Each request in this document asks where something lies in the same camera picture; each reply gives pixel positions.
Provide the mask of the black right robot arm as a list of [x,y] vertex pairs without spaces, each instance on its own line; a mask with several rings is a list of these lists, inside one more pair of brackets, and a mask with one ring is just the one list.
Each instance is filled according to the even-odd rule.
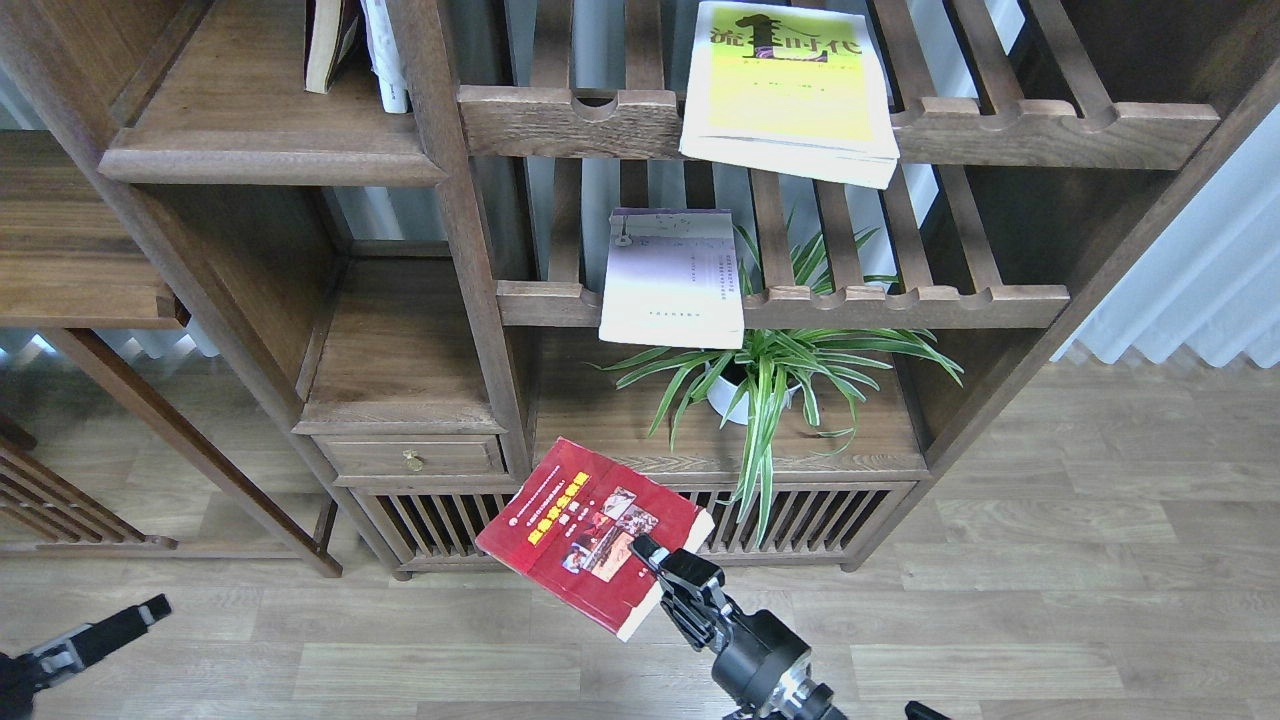
[[632,552],[655,574],[660,605],[695,651],[716,653],[710,674],[736,702],[731,719],[842,719],[810,675],[812,648],[773,612],[746,615],[723,592],[722,568],[640,534]]

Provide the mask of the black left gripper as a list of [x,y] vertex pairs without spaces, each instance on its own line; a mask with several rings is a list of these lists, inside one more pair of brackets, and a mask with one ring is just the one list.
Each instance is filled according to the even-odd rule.
[[1,712],[32,714],[35,697],[47,687],[46,673],[82,673],[141,638],[172,615],[165,594],[129,606],[99,623],[86,623],[36,647],[36,653],[1,653]]

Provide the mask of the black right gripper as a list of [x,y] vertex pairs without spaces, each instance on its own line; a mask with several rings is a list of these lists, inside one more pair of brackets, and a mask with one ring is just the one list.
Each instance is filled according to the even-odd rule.
[[630,548],[657,573],[660,606],[690,646],[713,651],[712,678],[741,714],[813,711],[812,648],[773,612],[742,612],[724,593],[722,568],[695,553],[671,552],[649,534]]

